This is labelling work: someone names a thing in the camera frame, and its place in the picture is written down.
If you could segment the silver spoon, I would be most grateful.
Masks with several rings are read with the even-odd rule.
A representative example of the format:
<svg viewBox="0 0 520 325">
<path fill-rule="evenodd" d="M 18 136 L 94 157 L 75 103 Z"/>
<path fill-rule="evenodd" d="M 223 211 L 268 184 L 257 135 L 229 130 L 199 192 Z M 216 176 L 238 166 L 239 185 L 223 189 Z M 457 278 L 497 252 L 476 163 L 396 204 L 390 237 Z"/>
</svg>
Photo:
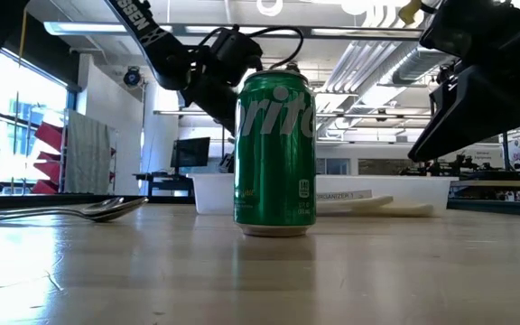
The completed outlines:
<svg viewBox="0 0 520 325">
<path fill-rule="evenodd" d="M 139 208 L 141 208 L 143 205 L 145 205 L 149 200 L 147 198 L 140 198 L 136 200 L 130 200 L 128 202 L 123 201 L 122 203 L 116 205 L 115 207 L 111 209 L 105 210 L 103 213 L 98 213 L 95 216 L 92 216 L 90 218 L 84 218 L 86 220 L 90 220 L 97 223 L 103 223 L 108 222 L 120 217 L 123 217 L 124 215 L 133 212 Z M 75 215 L 70 214 L 46 214 L 46 215 L 68 215 L 68 216 L 74 216 L 78 218 L 83 218 Z M 3 220 L 9 220 L 9 219 L 17 219 L 17 218 L 0 218 L 0 221 Z"/>
<path fill-rule="evenodd" d="M 114 198 L 104 200 L 99 203 L 86 206 L 81 209 L 66 208 L 66 207 L 42 207 L 42 208 L 28 208 L 28 209 L 11 209 L 0 210 L 0 218 L 23 218 L 31 216 L 39 216 L 46 214 L 70 214 L 83 218 L 90 218 L 98 213 L 103 213 L 107 209 L 111 209 L 116 205 L 122 203 L 123 198 Z"/>
</svg>

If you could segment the red storage bin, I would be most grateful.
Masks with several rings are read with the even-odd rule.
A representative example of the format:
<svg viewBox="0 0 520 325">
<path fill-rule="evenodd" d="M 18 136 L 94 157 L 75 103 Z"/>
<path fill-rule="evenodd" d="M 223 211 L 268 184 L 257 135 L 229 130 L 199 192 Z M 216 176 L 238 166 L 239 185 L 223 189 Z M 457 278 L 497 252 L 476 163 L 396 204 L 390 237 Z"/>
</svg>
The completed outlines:
<svg viewBox="0 0 520 325">
<path fill-rule="evenodd" d="M 60 153 L 64 140 L 63 131 L 62 126 L 42 122 L 35 132 L 35 137 Z"/>
<path fill-rule="evenodd" d="M 33 167 L 48 176 L 51 182 L 58 184 L 60 180 L 60 158 L 59 154 L 40 152 Z"/>
<path fill-rule="evenodd" d="M 58 185 L 49 180 L 38 180 L 32 187 L 33 194 L 53 195 L 58 191 Z"/>
</svg>

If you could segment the black aluminium table frame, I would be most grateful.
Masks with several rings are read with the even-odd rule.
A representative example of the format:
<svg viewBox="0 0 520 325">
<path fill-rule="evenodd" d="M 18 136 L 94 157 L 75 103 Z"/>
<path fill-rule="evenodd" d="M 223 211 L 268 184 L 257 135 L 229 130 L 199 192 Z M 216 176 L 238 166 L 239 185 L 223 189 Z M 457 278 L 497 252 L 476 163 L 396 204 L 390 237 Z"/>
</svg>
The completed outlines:
<svg viewBox="0 0 520 325">
<path fill-rule="evenodd" d="M 56 195 L 26 195 L 0 196 L 0 209 L 19 209 L 34 207 L 51 207 L 95 203 L 107 200 L 107 195 L 92 194 L 56 194 Z M 194 204 L 195 198 L 153 196 L 149 199 L 152 204 Z M 479 212 L 491 212 L 509 215 L 520 215 L 520 202 L 494 200 L 454 200 L 447 202 L 447 209 L 460 209 Z"/>
</svg>

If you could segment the dark background table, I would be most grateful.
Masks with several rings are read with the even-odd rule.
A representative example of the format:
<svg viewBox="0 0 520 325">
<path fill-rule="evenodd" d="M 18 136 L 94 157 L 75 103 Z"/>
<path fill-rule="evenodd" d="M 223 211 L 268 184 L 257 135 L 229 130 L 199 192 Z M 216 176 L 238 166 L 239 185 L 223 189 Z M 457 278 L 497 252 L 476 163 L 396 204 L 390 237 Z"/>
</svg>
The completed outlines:
<svg viewBox="0 0 520 325">
<path fill-rule="evenodd" d="M 185 175 L 167 172 L 134 173 L 138 181 L 147 182 L 148 197 L 153 196 L 155 190 L 167 190 L 174 194 L 176 191 L 185 191 L 186 197 L 193 197 L 193 181 Z"/>
</svg>

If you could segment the grey hanging cloth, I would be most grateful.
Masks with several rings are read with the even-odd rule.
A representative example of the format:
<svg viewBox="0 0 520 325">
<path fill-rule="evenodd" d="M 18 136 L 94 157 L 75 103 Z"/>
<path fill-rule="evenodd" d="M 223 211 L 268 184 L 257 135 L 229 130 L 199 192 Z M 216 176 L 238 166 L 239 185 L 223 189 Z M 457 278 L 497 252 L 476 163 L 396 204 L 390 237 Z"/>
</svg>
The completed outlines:
<svg viewBox="0 0 520 325">
<path fill-rule="evenodd" d="M 70 110 L 63 191 L 70 194 L 114 193 L 117 130 Z"/>
</svg>

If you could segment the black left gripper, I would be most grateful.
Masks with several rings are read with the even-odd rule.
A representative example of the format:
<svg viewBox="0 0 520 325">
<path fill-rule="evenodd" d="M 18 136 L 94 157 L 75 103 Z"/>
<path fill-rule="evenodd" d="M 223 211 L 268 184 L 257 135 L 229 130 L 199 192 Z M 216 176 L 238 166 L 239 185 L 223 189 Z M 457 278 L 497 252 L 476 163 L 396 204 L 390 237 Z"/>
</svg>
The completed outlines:
<svg viewBox="0 0 520 325">
<path fill-rule="evenodd" d="M 183 45 L 183 57 L 190 68 L 190 83 L 181 91 L 188 103 L 195 103 L 231 134 L 236 129 L 237 94 L 230 87 L 206 72 L 210 59 L 208 46 Z"/>
</svg>

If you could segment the green Sprite can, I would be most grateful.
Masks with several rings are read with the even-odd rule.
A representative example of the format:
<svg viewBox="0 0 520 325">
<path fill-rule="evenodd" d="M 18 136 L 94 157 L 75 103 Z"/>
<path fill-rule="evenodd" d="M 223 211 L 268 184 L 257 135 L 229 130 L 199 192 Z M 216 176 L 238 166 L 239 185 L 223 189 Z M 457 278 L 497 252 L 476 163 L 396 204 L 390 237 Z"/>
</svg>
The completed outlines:
<svg viewBox="0 0 520 325">
<path fill-rule="evenodd" d="M 299 237 L 316 219 L 315 98 L 290 70 L 250 75 L 237 99 L 234 221 L 244 234 Z"/>
</svg>

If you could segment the black background monitor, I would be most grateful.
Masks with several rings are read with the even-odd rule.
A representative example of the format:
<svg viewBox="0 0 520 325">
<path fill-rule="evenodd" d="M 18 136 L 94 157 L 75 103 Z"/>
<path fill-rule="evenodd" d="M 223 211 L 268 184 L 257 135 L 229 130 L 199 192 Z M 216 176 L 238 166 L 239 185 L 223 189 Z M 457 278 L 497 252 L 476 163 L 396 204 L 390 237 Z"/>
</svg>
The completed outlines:
<svg viewBox="0 0 520 325">
<path fill-rule="evenodd" d="M 203 167 L 209 160 L 209 137 L 176 140 L 172 149 L 171 167 L 175 174 L 183 167 Z"/>
</svg>

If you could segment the clear plastic organizer tray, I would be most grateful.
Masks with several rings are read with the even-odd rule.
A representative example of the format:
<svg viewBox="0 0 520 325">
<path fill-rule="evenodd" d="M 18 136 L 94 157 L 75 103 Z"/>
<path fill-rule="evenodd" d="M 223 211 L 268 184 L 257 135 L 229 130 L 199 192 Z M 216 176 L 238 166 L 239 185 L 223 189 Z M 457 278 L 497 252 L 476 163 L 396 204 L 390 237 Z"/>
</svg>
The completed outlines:
<svg viewBox="0 0 520 325">
<path fill-rule="evenodd" d="M 197 212 L 234 214 L 232 173 L 192 174 Z M 439 217 L 446 211 L 448 177 L 349 176 L 316 177 L 319 217 Z"/>
</svg>

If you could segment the long ceiling light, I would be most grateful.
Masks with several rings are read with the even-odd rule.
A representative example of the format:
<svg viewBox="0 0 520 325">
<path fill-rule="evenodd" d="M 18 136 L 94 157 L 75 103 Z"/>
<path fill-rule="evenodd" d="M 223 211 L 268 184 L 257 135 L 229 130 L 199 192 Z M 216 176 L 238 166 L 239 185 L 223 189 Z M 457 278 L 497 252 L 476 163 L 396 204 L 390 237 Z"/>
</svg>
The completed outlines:
<svg viewBox="0 0 520 325">
<path fill-rule="evenodd" d="M 187 33 L 210 33 L 216 29 L 216 26 L 186 26 L 185 30 Z M 250 33 L 258 33 L 265 30 L 264 26 L 261 27 L 250 27 L 250 26 L 240 26 L 239 31 L 241 33 L 250 34 Z M 290 30 L 278 30 L 278 31 L 270 31 L 267 32 L 266 35 L 292 35 L 294 36 L 296 32 Z"/>
<path fill-rule="evenodd" d="M 418 37 L 423 33 L 422 29 L 329 29 L 313 28 L 312 35 L 318 36 L 354 36 L 354 37 Z"/>
<path fill-rule="evenodd" d="M 120 23 L 44 22 L 43 26 L 47 33 L 55 36 L 122 36 L 130 33 Z"/>
</svg>

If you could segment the background workbench with arms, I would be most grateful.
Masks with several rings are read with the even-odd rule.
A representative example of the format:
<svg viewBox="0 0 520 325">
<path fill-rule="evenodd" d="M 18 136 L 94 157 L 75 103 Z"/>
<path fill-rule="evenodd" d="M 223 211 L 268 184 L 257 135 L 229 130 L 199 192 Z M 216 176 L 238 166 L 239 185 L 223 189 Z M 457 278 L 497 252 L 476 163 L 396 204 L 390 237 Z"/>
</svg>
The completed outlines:
<svg viewBox="0 0 520 325">
<path fill-rule="evenodd" d="M 520 202 L 520 160 L 509 169 L 477 164 L 459 154 L 452 162 L 430 161 L 406 167 L 402 176 L 451 177 L 449 197 L 454 200 L 502 200 Z"/>
</svg>

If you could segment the silver ceiling duct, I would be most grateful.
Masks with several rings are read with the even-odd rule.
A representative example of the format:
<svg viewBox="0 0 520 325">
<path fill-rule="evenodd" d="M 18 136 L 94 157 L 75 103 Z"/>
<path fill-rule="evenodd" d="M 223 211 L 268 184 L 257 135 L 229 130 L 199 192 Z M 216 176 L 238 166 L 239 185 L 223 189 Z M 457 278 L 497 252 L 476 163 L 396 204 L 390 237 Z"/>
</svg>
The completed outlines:
<svg viewBox="0 0 520 325">
<path fill-rule="evenodd" d="M 317 111 L 330 112 L 346 99 L 372 108 L 390 102 L 452 60 L 416 42 L 353 41 L 316 96 Z"/>
</svg>

